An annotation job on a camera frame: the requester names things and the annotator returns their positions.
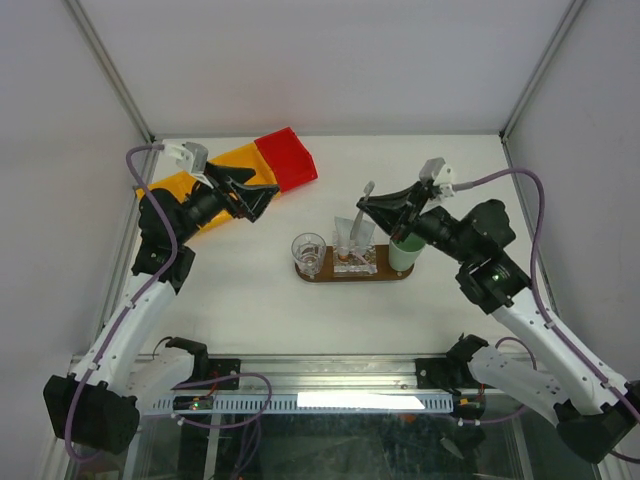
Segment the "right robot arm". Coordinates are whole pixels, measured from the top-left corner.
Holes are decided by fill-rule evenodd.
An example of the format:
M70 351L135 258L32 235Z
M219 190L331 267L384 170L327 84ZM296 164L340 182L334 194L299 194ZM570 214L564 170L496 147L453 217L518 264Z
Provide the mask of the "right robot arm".
M544 366L501 358L474 335L447 353L448 378L496 387L551 423L581 459L600 463L638 425L639 384L611 369L541 300L533 279L506 253L515 238L503 202L491 199L456 219L435 204L438 188L420 182L362 197L358 209L393 240L414 234L459 265L464 296L515 334Z

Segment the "pale green cup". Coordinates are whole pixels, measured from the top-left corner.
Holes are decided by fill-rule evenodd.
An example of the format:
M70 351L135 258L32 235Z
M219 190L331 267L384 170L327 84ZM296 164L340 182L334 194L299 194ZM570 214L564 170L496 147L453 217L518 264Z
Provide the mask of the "pale green cup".
M426 242L417 235L410 234L402 241L389 243L389 265L398 272L409 270L426 246Z

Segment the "red plastic bin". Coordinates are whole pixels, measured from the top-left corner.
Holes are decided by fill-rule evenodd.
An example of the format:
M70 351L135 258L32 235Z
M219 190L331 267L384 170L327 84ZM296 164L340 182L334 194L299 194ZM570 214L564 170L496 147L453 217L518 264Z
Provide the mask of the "red plastic bin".
M273 172L281 193L288 193L318 178L312 155L291 127L254 141Z

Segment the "white toothpaste tube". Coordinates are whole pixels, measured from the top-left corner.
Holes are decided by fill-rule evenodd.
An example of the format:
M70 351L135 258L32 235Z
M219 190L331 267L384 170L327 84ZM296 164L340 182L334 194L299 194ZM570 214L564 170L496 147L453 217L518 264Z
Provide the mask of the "white toothpaste tube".
M356 235L356 246L366 249L373 240L376 225L368 220L362 220Z
M354 221L344 217L335 217L336 247L338 259L342 262L349 260L356 243L351 238Z

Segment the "clear plastic cup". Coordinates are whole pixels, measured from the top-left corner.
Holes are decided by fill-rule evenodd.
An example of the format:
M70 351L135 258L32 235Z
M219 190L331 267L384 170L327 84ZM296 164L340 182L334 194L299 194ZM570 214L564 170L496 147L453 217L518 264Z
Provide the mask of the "clear plastic cup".
M326 248L325 240L316 233L298 235L291 244L291 253L298 270L308 277L318 274L324 265Z

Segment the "empty yellow bin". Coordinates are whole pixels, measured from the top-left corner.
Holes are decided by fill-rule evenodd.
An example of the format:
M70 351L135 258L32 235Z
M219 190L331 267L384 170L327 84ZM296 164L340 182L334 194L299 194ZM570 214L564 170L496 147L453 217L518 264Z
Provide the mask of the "empty yellow bin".
M196 184L196 179L185 172L179 172L163 180L148 185L154 198L160 202L162 197L170 195L178 202L184 201Z

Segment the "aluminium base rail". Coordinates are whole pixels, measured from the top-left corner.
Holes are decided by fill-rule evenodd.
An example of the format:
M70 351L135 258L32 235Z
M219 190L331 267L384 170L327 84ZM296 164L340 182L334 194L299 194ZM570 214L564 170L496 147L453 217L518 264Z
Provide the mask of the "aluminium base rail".
M417 387L414 360L402 356L248 356L241 360L241 372L213 380L187 382L194 358L177 348L142 355L126 364L118 358L102 360L90 383L107 384L124 396L140 397L153 382L156 395L173 390L265 395L296 394L300 391L366 391L369 393L421 390Z

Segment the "aluminium frame post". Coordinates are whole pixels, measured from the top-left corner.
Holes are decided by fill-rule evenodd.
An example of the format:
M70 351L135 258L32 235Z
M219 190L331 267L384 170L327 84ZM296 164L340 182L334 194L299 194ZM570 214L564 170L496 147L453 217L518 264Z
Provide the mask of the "aluminium frame post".
M142 115L82 2L78 0L62 0L61 3L78 29L136 132L146 143L153 143L156 140L156 135Z
M511 109L503 128L499 132L499 137L502 143L508 141L509 136L516 128L524 110L530 103L536 89L544 79L566 37L569 35L586 5L586 0L571 0L568 3L551 37L545 45L540 58L536 62L531 75L526 81L523 90Z

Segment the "right aluminium frame post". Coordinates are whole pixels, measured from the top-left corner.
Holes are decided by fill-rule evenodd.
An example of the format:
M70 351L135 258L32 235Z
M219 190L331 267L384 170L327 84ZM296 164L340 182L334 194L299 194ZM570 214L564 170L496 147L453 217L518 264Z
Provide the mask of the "right aluminium frame post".
M536 62L531 75L526 81L523 90L511 109L503 128L499 132L499 137L502 143L508 141L509 136L516 128L524 110L530 103L536 89L544 79L566 37L569 35L586 5L586 0L571 0L568 3L551 37L545 45L540 58Z

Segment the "oval wooden tray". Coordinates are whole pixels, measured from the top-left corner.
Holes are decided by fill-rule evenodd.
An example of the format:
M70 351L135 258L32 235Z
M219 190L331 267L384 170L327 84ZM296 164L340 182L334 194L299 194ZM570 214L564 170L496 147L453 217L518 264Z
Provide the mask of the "oval wooden tray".
M308 277L303 275L296 265L294 264L294 268L296 274L305 282L309 283L336 283L336 282L392 282L392 281L400 281L408 278L414 267L412 266L409 270L404 272L398 272L391 268L389 265L389 246L386 244L376 244L374 245L376 248L377 254L377 266L378 273L374 274L372 277L352 277L352 278L338 278L332 272L332 261L331 261L331 253L332 246L328 246L326 248L326 254L324 258L324 265L321 271L316 274L314 277Z

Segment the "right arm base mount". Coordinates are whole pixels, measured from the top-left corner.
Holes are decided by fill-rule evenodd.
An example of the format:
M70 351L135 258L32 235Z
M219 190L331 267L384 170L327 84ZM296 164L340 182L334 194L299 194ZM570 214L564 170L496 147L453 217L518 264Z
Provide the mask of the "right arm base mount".
M479 389L480 383L471 375L469 362L481 348L488 346L486 340L476 335L462 334L443 356L416 358L417 387L440 389L453 395L460 395L461 389Z

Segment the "left aluminium frame post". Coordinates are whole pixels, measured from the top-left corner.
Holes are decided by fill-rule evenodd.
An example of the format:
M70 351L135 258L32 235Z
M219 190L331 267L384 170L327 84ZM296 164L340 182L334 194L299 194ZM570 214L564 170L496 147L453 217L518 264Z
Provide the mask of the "left aluminium frame post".
M61 3L78 29L136 132L146 143L153 143L156 140L156 135L142 115L82 2L78 0L62 0Z

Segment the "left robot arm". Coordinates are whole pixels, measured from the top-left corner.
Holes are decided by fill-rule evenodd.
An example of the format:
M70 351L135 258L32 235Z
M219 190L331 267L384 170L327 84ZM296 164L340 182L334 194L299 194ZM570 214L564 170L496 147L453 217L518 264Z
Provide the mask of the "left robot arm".
M195 259L187 242L219 213L257 221L279 193L252 185L251 168L207 164L184 200L165 188L146 189L139 203L141 245L132 285L101 334L66 376L53 375L43 395L55 435L72 458L75 446L119 454L137 431L141 412L183 383L198 388L210 373L205 344L181 337L137 373L133 364L154 322L182 289Z

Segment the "clear compartment organizer box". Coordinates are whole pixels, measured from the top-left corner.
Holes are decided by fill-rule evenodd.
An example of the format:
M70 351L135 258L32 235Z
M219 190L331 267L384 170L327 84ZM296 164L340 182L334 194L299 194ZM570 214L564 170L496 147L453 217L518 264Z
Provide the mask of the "clear compartment organizer box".
M374 264L376 266L376 272L374 274L370 274L366 268L363 267L362 263L357 260L352 255L349 260L346 262L342 262L338 259L337 253L335 252L336 247L336 232L333 232L332 236L332 253L331 253L331 261L332 261L332 272L338 278L358 278L358 277L372 277L374 274L378 273L377 266L377 254L376 248L373 244L370 244L366 249L358 248L355 246L355 249L362 254L369 263Z

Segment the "yellow toothbrush bin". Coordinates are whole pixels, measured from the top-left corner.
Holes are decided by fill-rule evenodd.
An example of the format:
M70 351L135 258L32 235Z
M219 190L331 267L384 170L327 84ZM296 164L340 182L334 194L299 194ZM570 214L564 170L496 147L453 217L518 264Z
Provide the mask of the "yellow toothbrush bin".
M255 175L245 182L246 185L277 184L275 173L254 143L212 157L209 162L218 166L253 169Z

